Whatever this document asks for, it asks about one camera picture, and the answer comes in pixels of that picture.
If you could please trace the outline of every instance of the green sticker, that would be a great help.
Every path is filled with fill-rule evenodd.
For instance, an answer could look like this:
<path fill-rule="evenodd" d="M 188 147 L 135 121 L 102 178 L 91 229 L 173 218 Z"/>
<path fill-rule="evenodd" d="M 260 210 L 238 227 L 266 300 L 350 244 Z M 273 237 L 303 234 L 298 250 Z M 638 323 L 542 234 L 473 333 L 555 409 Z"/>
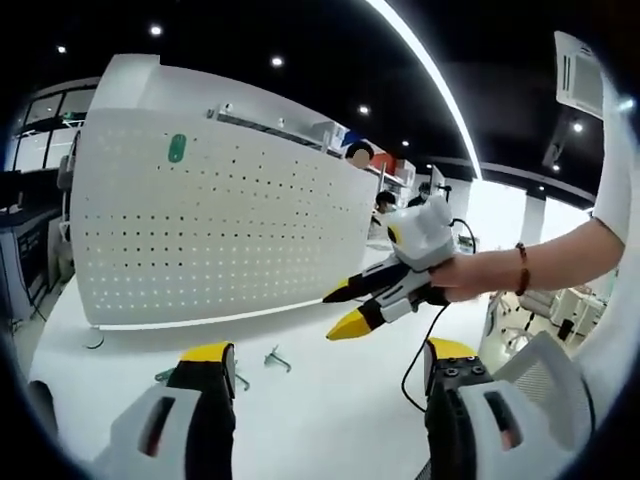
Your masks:
<path fill-rule="evenodd" d="M 169 145 L 169 161 L 171 163 L 178 163 L 184 158 L 184 149 L 187 146 L 187 137 L 181 133 L 177 133 L 171 139 Z"/>

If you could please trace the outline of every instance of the metal clamp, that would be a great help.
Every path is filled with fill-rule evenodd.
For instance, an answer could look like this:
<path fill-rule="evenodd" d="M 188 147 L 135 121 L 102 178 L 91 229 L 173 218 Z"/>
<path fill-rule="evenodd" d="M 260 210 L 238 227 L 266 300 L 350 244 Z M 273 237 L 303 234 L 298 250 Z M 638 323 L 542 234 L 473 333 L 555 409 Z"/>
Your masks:
<path fill-rule="evenodd" d="M 238 365 L 238 361 L 236 360 L 234 362 L 234 365 Z M 246 392 L 247 390 L 249 390 L 249 388 L 251 388 L 251 384 L 249 382 L 247 382 L 247 380 L 243 377 L 240 376 L 240 374 L 238 374 L 237 370 L 234 371 L 234 375 L 235 377 L 240 380 L 243 384 L 244 384 L 244 391 Z"/>
<path fill-rule="evenodd" d="M 287 369 L 287 373 L 289 373 L 291 371 L 291 364 L 288 362 L 285 362 L 282 358 L 276 355 L 277 350 L 278 350 L 278 345 L 276 345 L 273 348 L 273 350 L 271 350 L 271 353 L 269 355 L 264 357 L 264 364 L 269 365 L 270 363 L 273 363 L 273 362 L 279 363 L 280 365 L 284 365 Z"/>

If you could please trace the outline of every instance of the ceiling light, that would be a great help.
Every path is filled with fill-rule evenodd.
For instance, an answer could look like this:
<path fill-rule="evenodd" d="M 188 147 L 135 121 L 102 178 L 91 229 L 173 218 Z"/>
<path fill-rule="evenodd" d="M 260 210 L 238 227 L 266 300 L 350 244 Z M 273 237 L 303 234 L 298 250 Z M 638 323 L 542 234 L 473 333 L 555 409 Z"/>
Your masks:
<path fill-rule="evenodd" d="M 415 33 L 411 31 L 409 26 L 405 23 L 402 18 L 395 12 L 391 6 L 385 0 L 366 0 L 369 5 L 376 9 L 376 11 L 382 15 L 382 17 L 391 25 L 396 32 L 402 37 L 407 46 L 411 49 L 422 66 L 425 68 L 427 73 L 431 76 L 433 83 L 436 84 L 438 90 L 440 91 L 440 95 L 444 99 L 447 107 L 449 107 L 449 111 L 453 116 L 456 124 L 458 125 L 458 130 L 460 130 L 460 135 L 462 136 L 462 141 L 467 149 L 467 153 L 469 154 L 469 159 L 473 164 L 473 169 L 476 173 L 476 177 L 478 180 L 482 180 L 482 172 L 480 171 L 480 162 L 478 160 L 478 155 L 476 154 L 476 149 L 473 146 L 473 141 L 471 140 L 471 135 L 469 134 L 469 129 L 467 125 L 464 123 L 464 119 L 462 118 L 462 113 L 460 113 L 460 109 L 456 104 L 455 99 L 453 98 L 453 94 L 451 90 L 449 90 L 449 86 L 444 81 L 440 70 L 436 66 L 435 62 L 429 55 L 429 53 L 425 50 L 422 43 L 418 37 L 416 37 Z"/>
<path fill-rule="evenodd" d="M 282 57 L 271 57 L 271 66 L 274 68 L 280 68 L 284 65 L 284 59 Z"/>
<path fill-rule="evenodd" d="M 618 104 L 619 112 L 628 112 L 629 110 L 633 110 L 636 106 L 636 101 L 633 98 L 627 98 L 622 100 Z"/>

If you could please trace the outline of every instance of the air conditioner unit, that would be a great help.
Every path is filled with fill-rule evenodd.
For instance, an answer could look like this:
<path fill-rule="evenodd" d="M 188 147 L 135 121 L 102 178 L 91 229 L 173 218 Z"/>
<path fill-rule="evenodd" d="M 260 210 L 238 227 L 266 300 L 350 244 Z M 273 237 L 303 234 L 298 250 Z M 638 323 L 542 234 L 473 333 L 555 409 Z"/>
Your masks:
<path fill-rule="evenodd" d="M 591 48 L 575 37 L 555 32 L 556 100 L 602 120 L 602 67 Z"/>

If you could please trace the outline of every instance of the white sleeve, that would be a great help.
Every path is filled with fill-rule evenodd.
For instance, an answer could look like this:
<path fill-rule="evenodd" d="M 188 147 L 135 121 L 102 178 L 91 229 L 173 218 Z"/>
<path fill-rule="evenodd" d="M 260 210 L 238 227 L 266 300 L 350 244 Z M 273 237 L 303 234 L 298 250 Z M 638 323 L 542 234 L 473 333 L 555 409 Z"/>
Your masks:
<path fill-rule="evenodd" d="M 618 95 L 603 77 L 604 163 L 593 216 L 627 241 L 631 212 L 631 166 L 636 156 L 633 134 L 617 111 Z"/>

